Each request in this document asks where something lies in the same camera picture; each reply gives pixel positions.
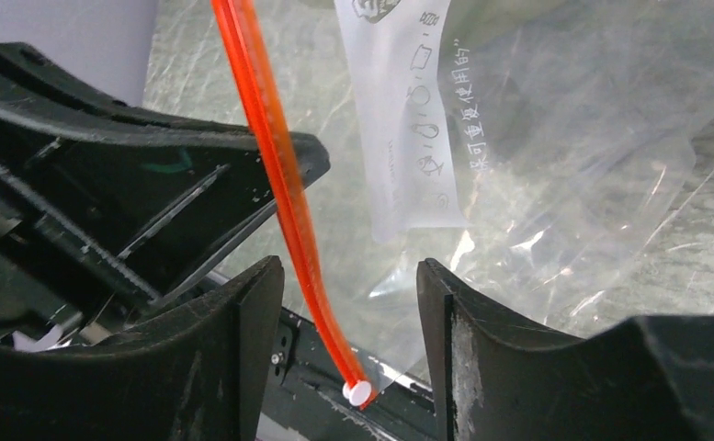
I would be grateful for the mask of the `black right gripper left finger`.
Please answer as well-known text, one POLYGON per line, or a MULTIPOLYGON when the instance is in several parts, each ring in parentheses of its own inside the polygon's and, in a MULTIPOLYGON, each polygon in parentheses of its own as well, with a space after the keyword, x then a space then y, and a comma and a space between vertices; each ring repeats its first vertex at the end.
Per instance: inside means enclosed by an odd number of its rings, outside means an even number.
POLYGON ((98 345, 0 346, 0 440, 252 440, 278 328, 275 256, 98 345))

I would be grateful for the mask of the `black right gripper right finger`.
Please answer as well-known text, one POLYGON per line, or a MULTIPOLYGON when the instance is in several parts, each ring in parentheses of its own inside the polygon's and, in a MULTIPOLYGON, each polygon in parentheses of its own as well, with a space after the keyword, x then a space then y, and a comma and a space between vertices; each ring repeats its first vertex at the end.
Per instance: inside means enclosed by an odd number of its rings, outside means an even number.
POLYGON ((714 440, 714 315, 551 329, 434 259, 416 270, 440 440, 714 440))

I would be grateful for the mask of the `clear zip bag orange zipper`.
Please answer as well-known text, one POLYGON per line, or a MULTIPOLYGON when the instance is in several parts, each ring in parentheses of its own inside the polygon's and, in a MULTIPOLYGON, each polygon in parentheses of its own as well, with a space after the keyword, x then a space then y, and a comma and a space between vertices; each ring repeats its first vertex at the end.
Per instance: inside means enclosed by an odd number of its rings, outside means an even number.
POLYGON ((327 1, 348 77, 308 196, 370 400, 421 369, 416 265, 534 322, 714 315, 714 1, 327 1))

